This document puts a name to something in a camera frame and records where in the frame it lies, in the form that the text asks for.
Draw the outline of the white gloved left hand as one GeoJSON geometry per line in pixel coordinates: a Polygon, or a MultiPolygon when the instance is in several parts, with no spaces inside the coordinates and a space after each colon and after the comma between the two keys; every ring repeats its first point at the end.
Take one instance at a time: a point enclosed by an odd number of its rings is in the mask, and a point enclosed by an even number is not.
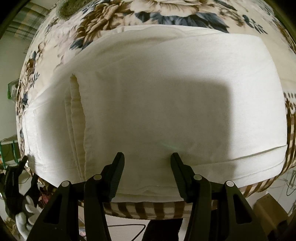
{"type": "Polygon", "coordinates": [[[35,207],[32,198],[27,195],[23,201],[22,212],[16,215],[16,226],[23,240],[27,240],[41,211],[41,208],[35,207]]]}

